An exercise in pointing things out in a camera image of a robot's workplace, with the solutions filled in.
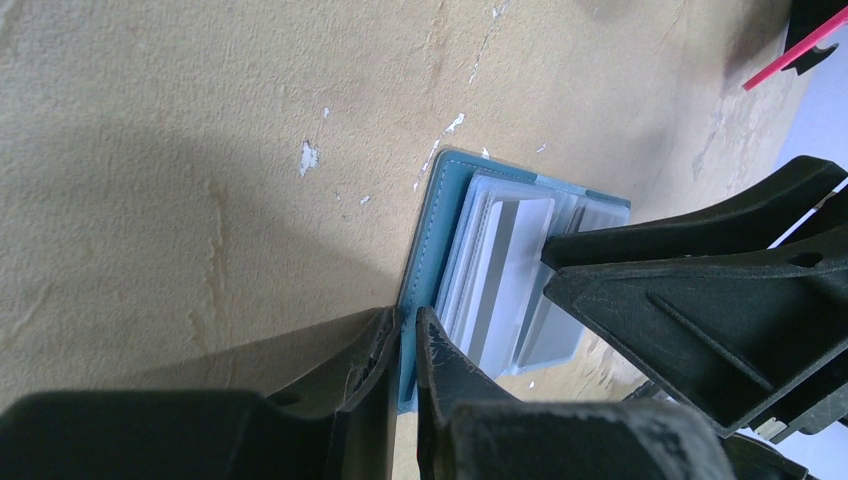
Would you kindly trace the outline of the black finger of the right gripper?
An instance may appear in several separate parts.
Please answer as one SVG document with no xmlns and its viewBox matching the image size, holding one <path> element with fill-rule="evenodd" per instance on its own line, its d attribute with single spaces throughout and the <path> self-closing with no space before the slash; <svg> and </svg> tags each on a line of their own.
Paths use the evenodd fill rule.
<svg viewBox="0 0 848 480">
<path fill-rule="evenodd" d="M 846 178 L 847 171 L 832 161 L 799 156 L 752 187 L 701 210 L 552 237 L 541 260 L 559 270 L 762 250 Z"/>
<path fill-rule="evenodd" d="M 566 267 L 545 295 L 721 436 L 847 413 L 847 229 L 778 248 Z"/>
</svg>

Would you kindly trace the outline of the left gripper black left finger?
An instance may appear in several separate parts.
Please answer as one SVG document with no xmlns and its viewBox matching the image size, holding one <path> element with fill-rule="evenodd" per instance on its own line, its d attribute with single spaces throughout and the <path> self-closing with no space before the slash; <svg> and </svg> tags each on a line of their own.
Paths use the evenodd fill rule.
<svg viewBox="0 0 848 480">
<path fill-rule="evenodd" d="M 265 396 L 49 391 L 1 416 L 5 479 L 388 479 L 401 324 L 366 312 L 350 344 Z"/>
</svg>

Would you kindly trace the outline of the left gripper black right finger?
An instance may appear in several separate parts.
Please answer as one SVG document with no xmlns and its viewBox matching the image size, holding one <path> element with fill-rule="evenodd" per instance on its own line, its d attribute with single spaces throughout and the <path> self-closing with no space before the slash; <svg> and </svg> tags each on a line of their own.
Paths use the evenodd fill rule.
<svg viewBox="0 0 848 480">
<path fill-rule="evenodd" d="M 744 435 L 719 438 L 669 402 L 524 402 L 416 314 L 423 479 L 809 479 L 809 470 Z"/>
</svg>

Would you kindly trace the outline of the blue card holder wallet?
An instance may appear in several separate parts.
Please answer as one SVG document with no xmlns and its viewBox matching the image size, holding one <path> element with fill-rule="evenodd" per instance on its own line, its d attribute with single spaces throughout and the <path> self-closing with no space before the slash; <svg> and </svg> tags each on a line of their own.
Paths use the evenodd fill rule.
<svg viewBox="0 0 848 480">
<path fill-rule="evenodd" d="M 622 226 L 630 218 L 630 202 L 619 197 L 455 150 L 437 155 L 399 298 L 403 318 L 400 413 L 418 408 L 418 309 L 431 307 L 449 340 L 460 350 L 455 335 L 457 310 L 493 203 L 537 198 L 555 200 L 544 243 L 563 234 Z M 544 296 L 544 286 L 552 274 L 540 260 L 510 362 L 498 376 L 483 371 L 488 377 L 517 375 L 574 357 L 584 328 Z"/>
</svg>

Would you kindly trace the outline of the white striped credit card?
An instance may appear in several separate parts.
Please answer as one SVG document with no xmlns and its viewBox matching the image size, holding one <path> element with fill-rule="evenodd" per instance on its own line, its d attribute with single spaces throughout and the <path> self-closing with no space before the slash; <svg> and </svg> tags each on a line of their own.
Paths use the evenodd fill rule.
<svg viewBox="0 0 848 480">
<path fill-rule="evenodd" d="M 540 268 L 555 200 L 496 201 L 470 269 L 455 322 L 456 343 L 481 370 L 510 362 Z"/>
</svg>

